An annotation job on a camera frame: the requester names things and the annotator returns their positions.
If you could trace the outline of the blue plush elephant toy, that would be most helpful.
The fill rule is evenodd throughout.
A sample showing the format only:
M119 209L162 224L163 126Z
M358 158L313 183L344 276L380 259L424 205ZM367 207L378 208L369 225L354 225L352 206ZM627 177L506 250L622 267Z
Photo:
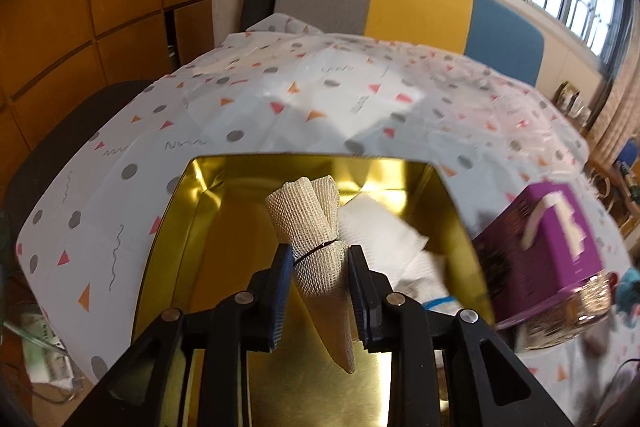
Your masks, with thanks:
M615 308L617 312L631 314L640 303L640 273L637 268L629 268L618 281L615 288Z

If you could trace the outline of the cream knit cloth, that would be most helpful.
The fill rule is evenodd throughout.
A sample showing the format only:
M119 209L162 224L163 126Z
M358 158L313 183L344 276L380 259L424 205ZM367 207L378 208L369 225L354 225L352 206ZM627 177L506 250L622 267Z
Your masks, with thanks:
M277 239L292 247L298 293L326 352L346 373L356 369L347 245L340 239L340 193L332 176L286 182L266 198Z

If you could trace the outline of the gold ornate tissue box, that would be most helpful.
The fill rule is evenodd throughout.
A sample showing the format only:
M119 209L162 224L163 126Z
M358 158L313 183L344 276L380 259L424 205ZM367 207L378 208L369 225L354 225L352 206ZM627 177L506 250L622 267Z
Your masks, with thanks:
M611 308L608 274L601 271L570 291L558 305L518 326L515 350L524 352L559 346L601 322Z

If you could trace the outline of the purple tissue box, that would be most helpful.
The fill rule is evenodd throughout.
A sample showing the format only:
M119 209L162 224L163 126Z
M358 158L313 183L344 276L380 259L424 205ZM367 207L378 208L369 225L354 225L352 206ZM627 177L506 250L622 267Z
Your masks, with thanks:
M603 270L566 183L526 186L473 243L498 329L554 308Z

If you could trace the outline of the white folded towel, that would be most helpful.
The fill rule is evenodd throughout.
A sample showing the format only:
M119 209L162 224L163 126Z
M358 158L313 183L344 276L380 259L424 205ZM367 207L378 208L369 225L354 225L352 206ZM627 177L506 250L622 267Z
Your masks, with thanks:
M341 240L360 246L369 269L385 274L394 291L427 310L454 315L462 308L445 286L445 259L383 205L360 194L340 208L338 219Z

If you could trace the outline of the gold metal tin tray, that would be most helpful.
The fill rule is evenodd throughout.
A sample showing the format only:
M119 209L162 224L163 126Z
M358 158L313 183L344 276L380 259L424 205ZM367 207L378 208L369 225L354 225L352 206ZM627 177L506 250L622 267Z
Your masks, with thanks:
M428 239L445 260L446 285L462 306L494 317L471 239L438 171L396 158L262 154L202 156L186 166L155 237L141 283L134 333L160 312L209 309L269 267L278 241L266 197L302 176L330 176L342 202L364 194ZM299 295L288 298L283 335L253 353L250 407L257 426L383 426L390 399L386 353L355 351L346 373L326 353Z

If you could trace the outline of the right beige curtain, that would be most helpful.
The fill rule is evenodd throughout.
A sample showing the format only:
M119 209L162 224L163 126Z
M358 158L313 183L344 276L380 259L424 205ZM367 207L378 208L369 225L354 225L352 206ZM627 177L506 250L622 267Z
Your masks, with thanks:
M612 90L589 133L590 158L611 167L639 128L639 0L632 2L630 37Z

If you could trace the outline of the patterned white tablecloth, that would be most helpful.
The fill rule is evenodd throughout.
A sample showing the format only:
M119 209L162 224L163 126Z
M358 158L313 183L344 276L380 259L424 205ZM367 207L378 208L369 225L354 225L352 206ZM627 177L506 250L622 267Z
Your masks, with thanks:
M277 14L86 130L29 211L18 259L89 381L130 346L152 243L186 166L247 153L427 162L471 235L527 185L566 183L604 269L636 280L584 175L585 139L538 90L464 55Z

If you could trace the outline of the orange wooden cabinet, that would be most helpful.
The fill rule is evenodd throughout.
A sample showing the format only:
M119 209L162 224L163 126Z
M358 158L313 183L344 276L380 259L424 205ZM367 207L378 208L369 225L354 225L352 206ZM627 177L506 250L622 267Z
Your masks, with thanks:
M214 44L212 0L1 0L1 179L75 107Z

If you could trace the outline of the grey yellow blue sofa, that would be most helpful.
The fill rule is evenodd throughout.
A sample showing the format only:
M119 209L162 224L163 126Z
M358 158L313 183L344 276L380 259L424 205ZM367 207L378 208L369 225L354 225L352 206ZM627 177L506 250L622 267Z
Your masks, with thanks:
M432 46L533 86L544 36L495 0L276 0L274 10L324 32Z

